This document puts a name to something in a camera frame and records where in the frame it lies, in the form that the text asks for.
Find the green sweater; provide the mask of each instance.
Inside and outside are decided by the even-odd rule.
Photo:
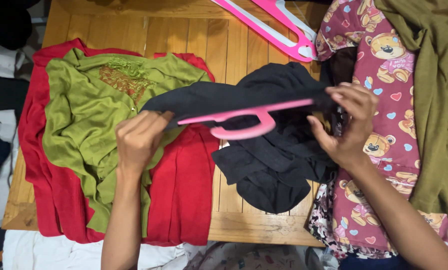
[[[414,75],[421,174],[410,199],[448,214],[448,0],[375,0],[406,48],[419,53]]]
[[[68,167],[81,179],[84,195],[95,214],[87,225],[105,233],[114,198],[117,146],[114,128],[135,116],[151,97],[210,81],[209,76],[169,53],[166,57],[101,54],[85,57],[72,49],[63,59],[52,59],[46,71],[50,101],[45,107],[47,125],[42,145],[49,161]],[[163,155],[183,127],[167,132],[141,181],[142,237],[147,236],[151,184],[148,169]]]

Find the pink plastic hanger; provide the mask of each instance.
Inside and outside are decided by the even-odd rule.
[[[230,0],[211,1],[235,15],[246,25],[254,29],[257,33],[269,40],[272,44],[287,53],[289,56],[304,62],[310,62],[316,59],[316,47],[313,43],[315,41],[316,33],[285,8],[284,0],[252,1],[297,34],[299,38],[297,43],[289,40],[287,37],[272,29],[267,24],[263,23]],[[307,35],[303,34],[298,27],[301,28]]]
[[[276,126],[274,119],[269,115],[268,112],[307,106],[311,104],[312,99],[300,99],[188,118],[185,120],[180,120],[177,123],[179,125],[185,125],[207,121],[224,122],[225,120],[236,116],[256,115],[259,118],[260,123],[253,127],[240,130],[225,130],[223,127],[219,126],[210,129],[210,133],[219,139],[244,140],[264,135],[270,132]]]

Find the wooden table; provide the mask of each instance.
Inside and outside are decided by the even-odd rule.
[[[192,52],[203,58],[219,83],[236,84],[246,74],[267,63],[289,62],[289,57],[269,44],[232,14],[210,0],[53,0],[43,46],[80,38],[90,48],[120,48],[152,58],[155,52]],[[290,39],[293,32],[248,0],[234,2]],[[298,18],[303,15],[318,29],[328,6],[287,2]],[[318,79],[318,62],[303,63]],[[294,209],[280,215],[262,212],[245,202],[235,185],[227,185],[216,168],[213,182],[212,222],[209,240],[323,246],[306,231],[312,200],[319,185]],[[19,151],[4,229],[37,231],[32,184],[25,181],[25,161]]]

